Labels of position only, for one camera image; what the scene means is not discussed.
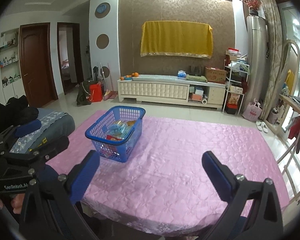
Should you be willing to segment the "pink shopping bag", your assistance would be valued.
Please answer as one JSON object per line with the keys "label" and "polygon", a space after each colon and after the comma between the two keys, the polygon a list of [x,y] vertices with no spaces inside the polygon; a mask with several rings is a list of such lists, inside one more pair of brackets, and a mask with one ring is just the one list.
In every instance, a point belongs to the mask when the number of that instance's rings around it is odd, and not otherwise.
{"label": "pink shopping bag", "polygon": [[254,99],[253,102],[250,102],[247,105],[242,116],[248,121],[255,122],[258,120],[261,113],[262,113],[261,104],[258,102],[258,100]]}

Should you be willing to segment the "white TV cabinet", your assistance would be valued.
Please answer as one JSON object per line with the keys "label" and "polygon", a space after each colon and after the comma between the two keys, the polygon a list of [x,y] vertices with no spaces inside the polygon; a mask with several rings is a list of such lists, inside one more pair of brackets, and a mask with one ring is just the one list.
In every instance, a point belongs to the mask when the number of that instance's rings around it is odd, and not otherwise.
{"label": "white TV cabinet", "polygon": [[225,84],[179,79],[168,75],[140,75],[117,81],[119,101],[221,109],[226,91]]}

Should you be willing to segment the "cardboard box on cabinet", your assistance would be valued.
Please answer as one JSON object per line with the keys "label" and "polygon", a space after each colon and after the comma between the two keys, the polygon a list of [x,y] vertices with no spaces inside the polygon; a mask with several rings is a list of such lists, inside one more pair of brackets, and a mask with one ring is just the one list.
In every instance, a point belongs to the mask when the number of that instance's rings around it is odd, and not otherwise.
{"label": "cardboard box on cabinet", "polygon": [[205,67],[205,77],[208,82],[225,84],[226,70],[219,68]]}

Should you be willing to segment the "rolled mattress by wall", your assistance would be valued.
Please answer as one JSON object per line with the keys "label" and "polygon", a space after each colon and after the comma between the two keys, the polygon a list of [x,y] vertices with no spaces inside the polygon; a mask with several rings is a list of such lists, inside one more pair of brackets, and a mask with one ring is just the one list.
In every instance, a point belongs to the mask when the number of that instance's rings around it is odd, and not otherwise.
{"label": "rolled mattress by wall", "polygon": [[275,100],[275,89],[277,89],[277,83],[280,76],[283,37],[280,13],[275,0],[260,1],[264,10],[269,32],[270,74],[266,97],[263,102],[263,111],[261,113],[261,119],[266,120]]}

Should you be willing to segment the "red bag on floor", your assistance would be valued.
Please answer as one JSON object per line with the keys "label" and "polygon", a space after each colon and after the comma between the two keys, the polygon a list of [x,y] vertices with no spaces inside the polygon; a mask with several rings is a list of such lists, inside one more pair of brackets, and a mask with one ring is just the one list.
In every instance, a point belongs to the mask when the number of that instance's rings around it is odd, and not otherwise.
{"label": "red bag on floor", "polygon": [[100,82],[90,85],[89,89],[90,89],[90,97],[89,97],[90,102],[100,102],[103,100],[102,86]]}

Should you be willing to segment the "silver standing air conditioner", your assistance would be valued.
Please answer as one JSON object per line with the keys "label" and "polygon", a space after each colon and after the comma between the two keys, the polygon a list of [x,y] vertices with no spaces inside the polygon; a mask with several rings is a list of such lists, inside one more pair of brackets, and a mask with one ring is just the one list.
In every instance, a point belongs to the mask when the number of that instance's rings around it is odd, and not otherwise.
{"label": "silver standing air conditioner", "polygon": [[258,16],[247,17],[248,28],[248,55],[247,60],[250,66],[250,74],[248,77],[248,90],[245,93],[243,101],[243,109],[254,99],[260,100],[264,96],[267,86],[266,75],[269,74],[267,70],[267,41],[268,34],[266,22],[263,18]]}

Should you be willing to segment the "yellow cloth over TV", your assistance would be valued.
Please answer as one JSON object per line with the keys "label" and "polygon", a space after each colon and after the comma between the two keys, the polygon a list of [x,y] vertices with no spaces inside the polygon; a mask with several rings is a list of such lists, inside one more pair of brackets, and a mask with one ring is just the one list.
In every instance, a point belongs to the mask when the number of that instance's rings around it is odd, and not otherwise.
{"label": "yellow cloth over TV", "polygon": [[183,56],[210,59],[213,28],[189,21],[147,21],[141,27],[140,56]]}

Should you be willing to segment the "pink quilted tablecloth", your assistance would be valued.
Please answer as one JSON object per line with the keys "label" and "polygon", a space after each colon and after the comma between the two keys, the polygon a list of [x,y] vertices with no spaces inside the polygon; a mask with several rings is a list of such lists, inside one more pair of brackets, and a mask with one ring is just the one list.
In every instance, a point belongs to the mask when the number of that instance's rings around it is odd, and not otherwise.
{"label": "pink quilted tablecloth", "polygon": [[288,191],[271,149],[252,127],[145,116],[129,159],[101,158],[82,203],[136,230],[161,236],[190,235],[215,222],[221,201],[202,167],[211,151],[234,174],[273,180],[281,207]]}

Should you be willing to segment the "black bag on floor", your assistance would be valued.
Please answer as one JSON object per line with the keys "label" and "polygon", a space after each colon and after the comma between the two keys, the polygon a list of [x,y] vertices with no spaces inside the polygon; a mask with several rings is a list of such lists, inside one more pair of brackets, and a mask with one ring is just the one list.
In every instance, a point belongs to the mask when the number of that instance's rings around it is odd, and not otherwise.
{"label": "black bag on floor", "polygon": [[78,88],[78,94],[76,98],[76,104],[77,106],[85,106],[90,105],[90,85],[92,85],[93,82],[91,80],[85,80],[79,84]]}

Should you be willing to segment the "grey chair with cover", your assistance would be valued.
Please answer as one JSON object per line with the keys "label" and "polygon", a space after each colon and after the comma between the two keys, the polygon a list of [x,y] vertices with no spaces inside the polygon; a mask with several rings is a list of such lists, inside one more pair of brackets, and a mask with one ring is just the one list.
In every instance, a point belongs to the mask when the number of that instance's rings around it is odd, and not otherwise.
{"label": "grey chair with cover", "polygon": [[37,119],[42,124],[41,128],[19,138],[10,152],[17,154],[29,153],[61,136],[69,136],[75,130],[75,121],[68,113],[44,108],[39,108],[38,111]]}

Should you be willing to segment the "white slippers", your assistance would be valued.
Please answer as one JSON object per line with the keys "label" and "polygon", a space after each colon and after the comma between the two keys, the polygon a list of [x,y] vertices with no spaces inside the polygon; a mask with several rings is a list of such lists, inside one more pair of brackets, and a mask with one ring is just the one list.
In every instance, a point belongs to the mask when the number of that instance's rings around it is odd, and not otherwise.
{"label": "white slippers", "polygon": [[255,122],[255,124],[256,124],[256,127],[259,131],[264,132],[264,133],[268,133],[268,128],[267,128],[265,122],[257,120]]}

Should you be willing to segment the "dark brown wooden door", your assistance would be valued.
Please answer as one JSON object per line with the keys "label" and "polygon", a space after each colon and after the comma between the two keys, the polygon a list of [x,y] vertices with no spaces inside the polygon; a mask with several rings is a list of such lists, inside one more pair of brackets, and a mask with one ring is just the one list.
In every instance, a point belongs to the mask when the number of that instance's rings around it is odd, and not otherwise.
{"label": "dark brown wooden door", "polygon": [[50,24],[20,26],[21,78],[30,106],[43,107],[57,99],[50,55]]}

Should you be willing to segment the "blue tissue pack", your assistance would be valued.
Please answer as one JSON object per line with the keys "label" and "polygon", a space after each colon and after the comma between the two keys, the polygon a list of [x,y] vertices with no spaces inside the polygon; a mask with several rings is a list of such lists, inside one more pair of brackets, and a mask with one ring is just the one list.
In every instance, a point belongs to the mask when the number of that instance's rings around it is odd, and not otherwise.
{"label": "blue tissue pack", "polygon": [[179,79],[186,79],[186,77],[187,77],[187,74],[186,74],[185,71],[183,71],[183,70],[179,70],[178,71],[177,78],[179,78]]}

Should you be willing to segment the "wall shelf with bottles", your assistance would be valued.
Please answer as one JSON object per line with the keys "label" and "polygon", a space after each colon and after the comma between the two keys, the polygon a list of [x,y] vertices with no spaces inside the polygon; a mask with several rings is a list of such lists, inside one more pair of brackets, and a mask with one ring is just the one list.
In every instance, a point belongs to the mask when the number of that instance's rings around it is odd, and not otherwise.
{"label": "wall shelf with bottles", "polygon": [[0,35],[0,74],[3,87],[20,78],[19,28]]}

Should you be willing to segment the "green folded cloth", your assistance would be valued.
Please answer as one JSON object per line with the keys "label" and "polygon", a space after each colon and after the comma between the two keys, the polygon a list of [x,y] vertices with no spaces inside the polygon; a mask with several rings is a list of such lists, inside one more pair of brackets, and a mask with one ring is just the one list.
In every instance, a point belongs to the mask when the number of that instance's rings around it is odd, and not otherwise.
{"label": "green folded cloth", "polygon": [[187,74],[186,80],[197,81],[197,82],[207,82],[207,78],[205,76],[196,76]]}

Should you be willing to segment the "oranges on cabinet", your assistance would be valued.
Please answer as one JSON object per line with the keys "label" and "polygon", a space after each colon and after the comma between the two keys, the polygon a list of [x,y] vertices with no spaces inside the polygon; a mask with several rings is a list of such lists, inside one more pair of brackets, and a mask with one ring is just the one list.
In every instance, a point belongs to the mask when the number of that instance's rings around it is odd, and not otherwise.
{"label": "oranges on cabinet", "polygon": [[132,73],[131,75],[121,76],[121,77],[120,77],[120,80],[121,80],[121,81],[123,81],[123,80],[132,80],[134,77],[139,77],[139,73],[134,72],[134,73]]}

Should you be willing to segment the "broom with dustpan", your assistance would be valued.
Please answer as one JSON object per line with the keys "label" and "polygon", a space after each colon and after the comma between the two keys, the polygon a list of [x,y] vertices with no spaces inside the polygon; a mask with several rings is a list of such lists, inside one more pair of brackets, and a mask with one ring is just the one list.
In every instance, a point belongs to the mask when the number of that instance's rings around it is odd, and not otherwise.
{"label": "broom with dustpan", "polygon": [[117,97],[117,91],[115,91],[113,87],[109,65],[105,66],[100,62],[100,74],[102,76],[105,88],[103,100],[107,101],[108,99],[115,99]]}

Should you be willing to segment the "white metal shelf rack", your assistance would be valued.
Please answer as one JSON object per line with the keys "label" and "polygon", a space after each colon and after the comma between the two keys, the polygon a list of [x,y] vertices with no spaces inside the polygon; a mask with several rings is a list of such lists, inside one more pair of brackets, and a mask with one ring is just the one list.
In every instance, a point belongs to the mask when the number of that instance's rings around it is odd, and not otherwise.
{"label": "white metal shelf rack", "polygon": [[225,98],[222,111],[239,115],[250,77],[250,65],[246,55],[242,56],[238,49],[228,48],[225,51],[224,70]]}

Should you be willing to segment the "red flower vase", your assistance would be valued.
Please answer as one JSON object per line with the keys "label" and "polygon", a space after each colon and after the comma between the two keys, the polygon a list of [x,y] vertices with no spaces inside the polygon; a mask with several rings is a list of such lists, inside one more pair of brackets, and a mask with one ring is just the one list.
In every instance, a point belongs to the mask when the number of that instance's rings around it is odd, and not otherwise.
{"label": "red flower vase", "polygon": [[261,5],[260,0],[244,0],[243,3],[248,7],[250,15],[258,16]]}

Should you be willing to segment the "blue plastic basket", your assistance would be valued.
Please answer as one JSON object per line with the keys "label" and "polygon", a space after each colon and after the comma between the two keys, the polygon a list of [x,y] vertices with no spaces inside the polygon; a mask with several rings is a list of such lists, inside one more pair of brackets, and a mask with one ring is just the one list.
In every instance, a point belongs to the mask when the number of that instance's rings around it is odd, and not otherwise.
{"label": "blue plastic basket", "polygon": [[85,137],[100,156],[125,163],[142,135],[145,114],[140,107],[112,107],[86,130]]}

